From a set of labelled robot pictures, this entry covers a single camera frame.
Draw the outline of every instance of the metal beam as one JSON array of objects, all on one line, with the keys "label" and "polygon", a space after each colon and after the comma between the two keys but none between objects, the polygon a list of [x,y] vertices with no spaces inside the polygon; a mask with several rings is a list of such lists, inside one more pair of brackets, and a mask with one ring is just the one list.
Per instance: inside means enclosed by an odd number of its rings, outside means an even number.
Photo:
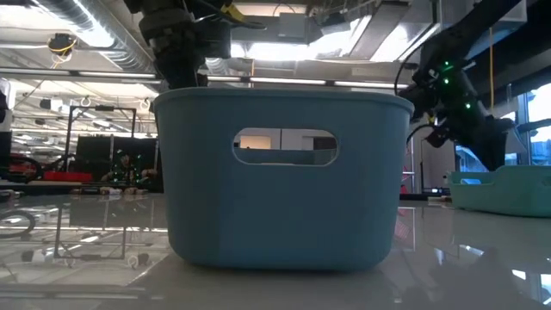
[{"label": "metal beam", "polygon": [[[52,69],[27,69],[0,67],[0,77],[15,79],[43,79],[46,81],[71,81],[71,82],[99,82],[118,84],[160,84],[161,79],[151,73],[126,73],[105,71],[75,71]],[[259,83],[259,84],[293,84],[293,85],[317,85],[325,87],[355,87],[370,89],[392,89],[393,83],[380,81],[347,81],[324,80],[304,78],[272,78],[272,77],[232,77],[232,76],[208,76],[209,82],[225,83]],[[398,89],[403,90],[406,84],[398,84]]]},{"label": "metal beam", "polygon": [[410,8],[409,3],[386,1],[381,3],[369,21],[362,36],[352,48],[351,57],[371,59],[382,42],[394,31]]},{"label": "metal beam", "polygon": [[[55,120],[55,121],[67,121],[69,120],[66,116],[55,116],[55,115],[14,115],[16,120]],[[132,122],[130,118],[109,118],[109,117],[96,117],[96,118],[79,118],[79,121],[111,121],[111,122]],[[154,124],[155,120],[141,120],[142,123],[151,123]]]}]

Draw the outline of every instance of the black cable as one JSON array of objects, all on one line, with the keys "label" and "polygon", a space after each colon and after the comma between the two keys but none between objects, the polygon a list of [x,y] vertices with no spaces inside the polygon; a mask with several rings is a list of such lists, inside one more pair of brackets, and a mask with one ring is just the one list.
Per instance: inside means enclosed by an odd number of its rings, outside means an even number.
[{"label": "black cable", "polygon": [[410,141],[412,140],[413,138],[413,135],[418,132],[419,130],[423,129],[423,128],[427,128],[427,127],[431,127],[431,128],[436,128],[436,126],[432,125],[432,124],[424,124],[424,125],[421,125],[415,129],[413,129],[412,133],[410,133],[410,135],[407,136],[407,140],[406,140],[406,145],[408,145],[410,143]]},{"label": "black cable", "polygon": [[211,3],[206,3],[203,0],[194,0],[196,3],[206,7],[207,9],[210,9],[215,13],[218,17],[220,17],[223,20],[226,20],[228,22],[232,22],[236,26],[248,28],[248,29],[256,29],[256,30],[266,30],[266,26],[264,26],[262,23],[259,22],[242,22],[239,19],[228,15],[224,12],[222,12],[220,9],[216,9]]}]

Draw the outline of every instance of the cable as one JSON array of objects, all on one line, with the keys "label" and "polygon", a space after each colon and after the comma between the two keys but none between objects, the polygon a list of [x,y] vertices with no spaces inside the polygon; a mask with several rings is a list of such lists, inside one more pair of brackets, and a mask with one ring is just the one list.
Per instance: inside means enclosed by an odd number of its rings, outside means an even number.
[{"label": "cable", "polygon": [[215,13],[218,17],[220,17],[223,20],[226,20],[228,22],[231,22],[231,23],[235,24],[235,26],[244,27],[244,28],[248,28],[248,29],[266,30],[266,26],[264,26],[262,23],[242,22],[242,21],[236,19],[235,17],[222,12],[220,9],[216,9],[216,7],[214,7],[211,3],[206,3],[203,0],[195,0],[195,3],[198,3],[202,6],[204,6],[205,8],[212,10],[213,13]]},{"label": "cable", "polygon": [[280,1],[280,2],[276,5],[276,7],[274,8],[274,11],[272,12],[272,16],[276,16],[276,11],[277,11],[277,9],[279,9],[279,7],[282,6],[282,4],[287,5],[287,6],[293,11],[293,13],[296,14],[296,11],[293,9],[292,6],[289,5],[289,3],[284,3],[284,2],[282,2],[282,1]]},{"label": "cable", "polygon": [[490,113],[493,113],[493,29],[490,27]]},{"label": "cable", "polygon": [[78,40],[75,39],[75,40],[73,40],[73,42],[69,46],[63,47],[63,48],[60,48],[60,49],[50,48],[50,51],[53,52],[53,53],[63,53],[63,54],[65,54],[68,50],[72,49],[77,44],[77,41]]},{"label": "cable", "polygon": [[413,135],[418,132],[419,130],[423,129],[423,128],[427,128],[427,127],[431,127],[431,128],[436,128],[436,126],[432,125],[432,124],[423,124],[415,129],[413,129],[412,133],[410,133],[410,135],[407,136],[407,139],[406,139],[406,145],[410,144],[410,141],[412,140],[413,138]]},{"label": "cable", "polygon": [[410,57],[423,46],[424,44],[421,44],[417,46],[407,57],[402,61],[402,64],[399,66],[398,74],[396,74],[396,79],[394,79],[394,94],[398,95],[398,81],[399,81],[399,75],[402,73],[402,70],[404,70],[404,66],[406,65],[407,61],[410,59]]}]

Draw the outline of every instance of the metal frame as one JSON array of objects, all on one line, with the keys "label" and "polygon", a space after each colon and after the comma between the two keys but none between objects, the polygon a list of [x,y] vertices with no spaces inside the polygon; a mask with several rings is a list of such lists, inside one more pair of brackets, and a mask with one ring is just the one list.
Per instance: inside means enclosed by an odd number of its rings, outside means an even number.
[{"label": "metal frame", "polygon": [[[72,117],[72,113],[75,109],[79,109],[81,110],[81,112],[73,119]],[[115,110],[119,110],[119,111],[131,111],[132,112],[132,128],[131,128],[131,132],[130,132],[130,137],[131,138],[134,138],[134,128],[136,126],[136,113],[137,113],[137,109],[136,108],[117,108],[117,107],[110,107],[110,106],[95,106],[93,108],[91,107],[78,107],[78,106],[70,106],[69,107],[69,120],[68,120],[68,123],[67,123],[67,136],[66,136],[66,141],[65,141],[65,158],[64,158],[64,162],[63,162],[63,169],[65,171],[68,171],[69,170],[69,147],[71,145],[71,130],[72,130],[72,123],[76,120],[78,120],[78,118],[80,117],[80,115],[82,115],[84,112],[88,111],[89,109],[94,109],[96,111],[102,111],[102,112],[112,112],[112,111],[115,111]]]},{"label": "metal frame", "polygon": [[[63,208],[62,207],[59,207],[58,208],[58,222],[57,222],[57,226],[56,226],[56,233],[55,233],[55,246],[53,247],[53,257],[54,258],[69,258],[69,259],[86,259],[88,258],[90,255],[82,255],[82,256],[74,256],[72,255],[71,253],[71,250],[69,250],[65,244],[63,242],[61,242],[61,218],[62,218],[62,214],[63,214]],[[90,243],[86,243],[86,245],[96,245],[96,243],[94,242],[90,242]],[[62,247],[67,253],[69,253],[69,256],[61,256],[59,254],[59,247]],[[127,227],[124,226],[122,228],[122,242],[120,245],[118,245],[112,252],[114,253],[118,248],[119,246],[121,246],[121,255],[119,257],[111,257],[111,256],[107,256],[107,257],[102,257],[102,256],[94,256],[94,260],[123,260],[126,258],[126,255],[127,255]]]}]

